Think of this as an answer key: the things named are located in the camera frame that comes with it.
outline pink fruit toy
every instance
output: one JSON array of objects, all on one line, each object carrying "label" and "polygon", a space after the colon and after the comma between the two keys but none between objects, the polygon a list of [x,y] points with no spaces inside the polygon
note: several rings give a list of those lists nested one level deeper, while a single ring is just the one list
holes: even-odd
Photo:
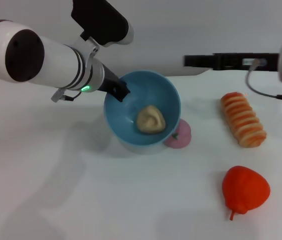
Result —
[{"label": "pink fruit toy", "polygon": [[189,145],[191,142],[191,127],[190,125],[180,119],[180,123],[177,126],[175,133],[173,133],[164,144],[173,149],[181,149]]}]

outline blue bowl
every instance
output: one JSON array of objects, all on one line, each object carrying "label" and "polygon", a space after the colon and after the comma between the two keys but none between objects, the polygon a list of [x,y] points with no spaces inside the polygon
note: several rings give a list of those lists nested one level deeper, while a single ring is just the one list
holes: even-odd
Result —
[{"label": "blue bowl", "polygon": [[[113,133],[123,142],[137,147],[162,143],[176,130],[181,114],[179,94],[164,76],[153,71],[134,71],[121,77],[131,91],[123,102],[107,94],[104,115]],[[137,127],[140,110],[148,105],[156,106],[162,113],[166,127],[163,132],[148,134]]]}]

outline robotic arm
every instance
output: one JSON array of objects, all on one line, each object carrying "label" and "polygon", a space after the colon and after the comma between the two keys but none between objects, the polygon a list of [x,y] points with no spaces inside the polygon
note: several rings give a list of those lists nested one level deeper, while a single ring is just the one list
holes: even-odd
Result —
[{"label": "robotic arm", "polygon": [[38,36],[27,26],[0,19],[0,79],[58,88],[51,98],[54,102],[71,99],[64,95],[66,90],[99,90],[122,102],[129,89],[95,55],[99,45],[131,43],[132,26],[106,0],[73,0],[71,16],[83,28],[72,45]]}]

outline white table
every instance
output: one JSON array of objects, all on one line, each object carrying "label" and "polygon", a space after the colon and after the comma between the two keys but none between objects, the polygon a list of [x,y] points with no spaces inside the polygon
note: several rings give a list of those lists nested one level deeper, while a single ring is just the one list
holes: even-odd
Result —
[{"label": "white table", "polygon": [[[105,94],[53,103],[53,88],[0,81],[0,240],[282,240],[282,101],[252,93],[244,71],[170,77],[192,128],[185,149],[123,146],[103,117]],[[251,84],[282,94],[276,73]],[[220,117],[227,92],[247,98],[268,133],[237,145]],[[221,183],[236,165],[271,195],[229,221]]]}]

